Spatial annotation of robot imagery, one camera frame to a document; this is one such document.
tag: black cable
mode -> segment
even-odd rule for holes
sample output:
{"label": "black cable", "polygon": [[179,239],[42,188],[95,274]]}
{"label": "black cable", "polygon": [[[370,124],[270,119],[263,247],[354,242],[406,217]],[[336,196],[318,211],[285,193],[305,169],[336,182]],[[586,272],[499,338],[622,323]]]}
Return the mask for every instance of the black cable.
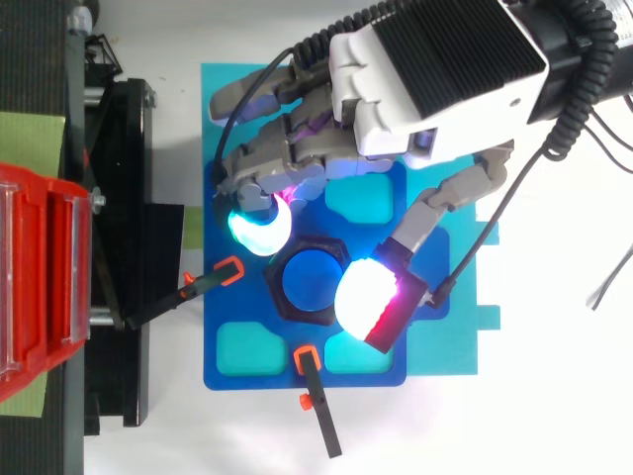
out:
{"label": "black cable", "polygon": [[633,170],[631,168],[627,168],[626,166],[624,166],[622,163],[620,163],[617,158],[615,158],[613,156],[613,153],[611,153],[609,151],[609,149],[606,147],[606,145],[604,143],[602,143],[602,141],[598,138],[598,136],[595,134],[594,131],[592,131],[589,127],[585,126],[585,130],[589,133],[589,135],[596,141],[596,143],[598,145],[600,145],[600,148],[602,148],[602,151],[604,152],[604,154],[609,158],[609,160],[611,160],[613,163],[615,163],[615,165],[620,168],[622,171],[625,171],[626,173],[630,173],[633,174]]}
{"label": "black cable", "polygon": [[532,169],[532,167],[537,162],[537,160],[541,156],[543,156],[543,152],[544,152],[544,149],[541,147],[538,150],[536,150],[536,152],[532,155],[532,157],[529,160],[527,160],[527,163],[525,163],[525,165],[519,172],[518,176],[514,179],[514,181],[510,185],[509,189],[505,193],[505,196],[503,197],[501,202],[498,204],[497,209],[495,210],[495,212],[491,216],[491,219],[488,221],[488,223],[484,227],[484,230],[482,231],[482,233],[479,235],[479,237],[477,237],[477,240],[475,241],[475,243],[471,246],[469,251],[461,260],[461,262],[457,264],[457,267],[455,267],[455,270],[453,270],[453,272],[451,272],[451,274],[448,277],[446,277],[446,279],[444,279],[444,281],[437,287],[435,292],[433,292],[433,299],[431,302],[432,307],[437,308],[437,307],[440,307],[444,303],[444,301],[446,300],[446,297],[448,297],[448,294],[450,294],[451,290],[453,290],[453,287],[455,287],[455,284],[457,283],[457,279],[462,274],[462,272],[464,272],[464,269],[466,269],[466,267],[471,262],[471,260],[473,260],[473,257],[475,257],[475,254],[480,249],[480,247],[484,244],[489,234],[491,233],[491,231],[497,224],[498,219],[503,214],[503,211],[505,211],[505,208],[507,208],[507,205],[509,204],[511,199],[514,197],[516,190],[518,189],[520,184],[523,182],[523,180],[527,176],[527,173]]}
{"label": "black cable", "polygon": [[257,76],[255,82],[251,84],[248,88],[244,96],[240,99],[233,109],[233,112],[228,116],[228,121],[226,122],[225,129],[222,131],[222,136],[220,137],[220,141],[218,142],[218,148],[216,148],[216,156],[214,158],[214,165],[212,171],[212,182],[214,186],[218,186],[223,180],[226,178],[226,170],[222,165],[223,155],[225,153],[226,141],[228,140],[228,135],[230,131],[232,131],[233,126],[235,125],[235,121],[241,114],[241,111],[244,109],[248,101],[253,97],[257,89],[261,87],[264,81],[272,74],[275,68],[281,64],[281,62],[286,59],[290,54],[293,53],[293,49],[291,47],[284,49],[273,61],[266,66],[266,68],[261,71],[261,74]]}
{"label": "black cable", "polygon": [[[548,134],[543,145],[525,164],[501,200],[491,220],[468,253],[455,270],[433,292],[430,305],[434,308],[438,308],[444,303],[453,287],[455,287],[457,278],[470,261],[473,260],[473,257],[475,257],[475,254],[490,234],[503,210],[514,196],[516,189],[523,181],[523,178],[525,178],[527,172],[534,166],[536,160],[541,155],[552,161],[561,161],[567,157],[572,146],[574,146],[586,127],[585,124],[589,119],[589,114],[593,112],[593,106],[598,103],[604,88],[608,84],[618,42],[618,37],[615,34],[617,25],[613,21],[611,12],[606,9],[601,0],[571,0],[556,3],[565,17],[574,22],[582,34],[588,36],[591,40],[591,46],[583,56],[575,81],[568,91],[569,99],[556,120],[554,128]],[[615,157],[606,150],[606,147],[603,149],[614,163],[628,170],[615,160]]]}
{"label": "black cable", "polygon": [[627,142],[625,142],[623,139],[621,139],[612,129],[610,126],[608,126],[606,124],[606,122],[602,119],[601,116],[599,116],[597,114],[596,111],[593,111],[591,113],[595,119],[597,120],[597,122],[600,124],[600,126],[616,141],[618,142],[620,145],[622,145],[624,148],[633,151],[633,146],[629,145]]}
{"label": "black cable", "polygon": [[[301,69],[310,69],[317,62],[329,57],[329,43],[335,35],[357,32],[370,23],[394,13],[397,3],[397,0],[377,3],[332,23],[320,32],[314,33],[311,37],[305,37],[302,42],[297,43],[293,48],[295,63]],[[410,3],[410,0],[400,0],[401,6],[407,3]]]}
{"label": "black cable", "polygon": [[631,256],[633,256],[633,248],[629,249],[629,251],[624,255],[624,257],[622,257],[622,260],[620,260],[620,263],[617,264],[617,267],[615,267],[615,270],[611,272],[611,275],[608,276],[608,278],[604,282],[604,285],[602,285],[602,287],[600,288],[600,293],[597,295],[597,298],[595,299],[595,303],[591,307],[592,310],[595,311],[595,309],[598,308],[598,306],[600,305],[600,302],[602,302],[602,299],[604,298],[604,295],[606,294],[606,291],[609,290],[609,287],[615,280],[615,277],[617,277],[617,274],[620,273],[620,270],[622,270],[622,268],[626,265],[626,263],[629,261]]}

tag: green paper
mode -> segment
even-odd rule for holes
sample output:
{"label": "green paper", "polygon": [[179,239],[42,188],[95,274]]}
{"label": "green paper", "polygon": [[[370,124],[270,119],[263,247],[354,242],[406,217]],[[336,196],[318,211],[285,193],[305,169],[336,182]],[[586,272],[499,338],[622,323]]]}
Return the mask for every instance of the green paper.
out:
{"label": "green paper", "polygon": [[0,404],[0,416],[40,418],[44,411],[47,374],[42,373],[29,386]]}
{"label": "green paper", "polygon": [[204,238],[204,215],[201,206],[185,208],[184,234],[182,248],[186,250],[202,249]]}
{"label": "green paper", "polygon": [[57,176],[65,119],[0,112],[0,162]]}

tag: coiled cable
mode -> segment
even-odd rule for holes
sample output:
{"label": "coiled cable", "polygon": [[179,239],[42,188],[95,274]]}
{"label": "coiled cable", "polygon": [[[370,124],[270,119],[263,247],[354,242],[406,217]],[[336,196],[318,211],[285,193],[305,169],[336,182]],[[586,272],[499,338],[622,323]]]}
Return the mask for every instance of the coiled cable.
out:
{"label": "coiled cable", "polygon": [[353,33],[396,11],[396,5],[410,3],[411,0],[387,0],[365,8],[342,20],[332,23],[327,28],[306,37],[293,48],[293,59],[301,69],[310,69],[317,62],[329,56],[329,42],[339,33]]}
{"label": "coiled cable", "polygon": [[618,37],[611,12],[600,0],[558,0],[558,7],[583,35],[591,40],[563,112],[543,146],[543,155],[554,161],[567,157],[581,135],[611,74]]}
{"label": "coiled cable", "polygon": [[439,308],[444,304],[455,287],[458,277],[484,244],[501,214],[514,197],[519,185],[539,157],[545,156],[554,161],[561,161],[567,157],[581,132],[586,129],[586,123],[589,115],[593,112],[593,106],[598,103],[606,88],[613,59],[617,52],[618,41],[615,34],[616,24],[613,22],[611,12],[606,10],[601,0],[557,0],[556,4],[561,9],[564,18],[574,23],[581,34],[586,35],[591,40],[591,46],[583,56],[576,81],[570,87],[566,105],[552,132],[516,177],[492,218],[464,258],[435,289],[431,300],[431,305],[434,308]]}

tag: black clamp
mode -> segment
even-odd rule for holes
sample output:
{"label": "black clamp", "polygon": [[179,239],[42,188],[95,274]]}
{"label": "black clamp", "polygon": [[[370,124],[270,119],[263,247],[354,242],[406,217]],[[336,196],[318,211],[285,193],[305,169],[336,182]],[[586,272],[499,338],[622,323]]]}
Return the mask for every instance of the black clamp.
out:
{"label": "black clamp", "polygon": [[332,414],[329,411],[323,384],[318,375],[320,359],[318,358],[317,349],[310,344],[304,345],[295,350],[294,356],[297,371],[299,371],[300,375],[306,377],[308,383],[308,394],[302,394],[299,397],[301,407],[304,411],[315,410],[316,419],[318,420],[329,458],[342,455],[343,452],[338,442]]}

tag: metal bolt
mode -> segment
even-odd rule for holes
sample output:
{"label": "metal bolt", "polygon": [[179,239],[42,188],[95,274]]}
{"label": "metal bolt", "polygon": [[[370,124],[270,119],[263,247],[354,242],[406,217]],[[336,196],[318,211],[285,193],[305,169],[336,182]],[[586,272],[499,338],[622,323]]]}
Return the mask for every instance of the metal bolt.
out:
{"label": "metal bolt", "polygon": [[101,189],[97,186],[90,194],[90,203],[92,204],[92,212],[98,215],[101,208],[106,206],[106,197],[101,194]]}
{"label": "metal bolt", "polygon": [[155,91],[145,92],[145,106],[150,109],[155,109],[158,105],[158,98]]}
{"label": "metal bolt", "polygon": [[92,34],[92,14],[83,5],[74,7],[66,19],[66,26],[71,35],[88,37]]}

